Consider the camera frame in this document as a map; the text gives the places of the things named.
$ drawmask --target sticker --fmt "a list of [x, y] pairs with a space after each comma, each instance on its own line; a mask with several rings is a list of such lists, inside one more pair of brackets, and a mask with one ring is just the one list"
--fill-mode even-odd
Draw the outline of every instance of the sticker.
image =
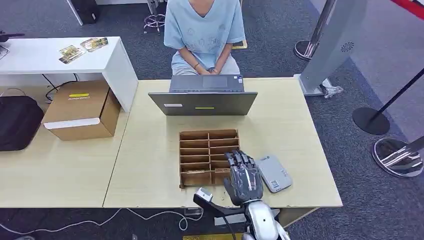
[[78, 94], [70, 94], [70, 98], [78, 98], [78, 97], [88, 97], [90, 93], [78, 93]]
[[271, 184], [273, 188], [278, 188], [280, 186], [276, 180], [271, 181]]
[[172, 107], [182, 107], [182, 104], [176, 104], [176, 103], [165, 103], [164, 106], [166, 108], [172, 108]]

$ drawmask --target cardboard organizer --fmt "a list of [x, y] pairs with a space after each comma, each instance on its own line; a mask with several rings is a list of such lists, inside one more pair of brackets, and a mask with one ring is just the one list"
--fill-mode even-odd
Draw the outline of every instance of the cardboard organizer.
[[223, 185], [224, 178], [230, 177], [230, 164], [224, 153], [239, 149], [239, 133], [235, 129], [180, 132], [179, 187]]

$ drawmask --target hand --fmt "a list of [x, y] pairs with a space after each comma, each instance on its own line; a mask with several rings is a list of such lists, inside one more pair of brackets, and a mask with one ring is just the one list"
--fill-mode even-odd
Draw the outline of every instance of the hand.
[[214, 69], [212, 69], [212, 71], [210, 71], [210, 74], [218, 75], [218, 74], [220, 74], [220, 71], [218, 71], [216, 68], [214, 68]]
[[208, 71], [206, 71], [205, 69], [201, 69], [201, 70], [199, 70], [198, 71], [198, 73], [200, 74], [200, 75], [210, 75], [211, 73], [210, 72], [208, 72]]

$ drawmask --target gray pants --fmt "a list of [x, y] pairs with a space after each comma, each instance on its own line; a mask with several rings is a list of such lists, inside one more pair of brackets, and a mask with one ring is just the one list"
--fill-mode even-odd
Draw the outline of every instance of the gray pants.
[[[221, 73], [224, 75], [238, 75], [240, 74], [239, 66], [237, 66], [236, 60], [230, 55], [228, 56], [224, 66], [222, 67]], [[184, 66], [172, 68], [172, 75], [199, 75], [199, 73], [188, 63]]]

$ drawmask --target black barrier base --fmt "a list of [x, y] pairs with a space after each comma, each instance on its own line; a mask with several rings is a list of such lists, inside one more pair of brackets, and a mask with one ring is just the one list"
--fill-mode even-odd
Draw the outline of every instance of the black barrier base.
[[386, 134], [390, 129], [390, 122], [382, 113], [372, 119], [377, 113], [377, 110], [370, 107], [360, 107], [353, 111], [352, 118], [360, 129], [369, 134]]

